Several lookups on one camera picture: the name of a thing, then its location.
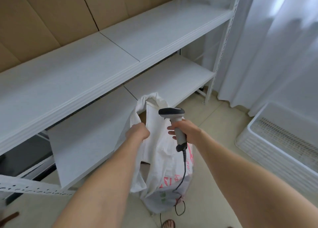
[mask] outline sheer curtain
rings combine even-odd
[[[268,100],[318,121],[318,0],[240,0],[217,74],[220,100]]]

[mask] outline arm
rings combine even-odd
[[[176,127],[197,147],[244,228],[318,226],[318,209],[284,181],[232,153],[192,122],[175,122],[168,129]]]
[[[120,227],[137,151],[149,134],[143,123],[133,125],[113,156],[74,194],[53,228]]]

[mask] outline white plastic basket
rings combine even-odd
[[[318,124],[270,102],[235,145],[301,193],[318,193]]]

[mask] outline person's left hand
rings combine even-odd
[[[126,138],[130,138],[133,136],[137,136],[140,137],[141,140],[145,140],[147,137],[149,137],[150,132],[149,130],[146,128],[144,123],[138,123],[133,125],[127,132],[126,132]]]

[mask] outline handheld barcode scanner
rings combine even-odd
[[[177,107],[162,108],[159,110],[159,115],[164,118],[169,118],[171,120],[171,123],[181,121],[184,114],[185,111]],[[177,152],[186,150],[188,146],[186,135],[177,127],[175,128],[175,133],[178,144],[176,147]]]

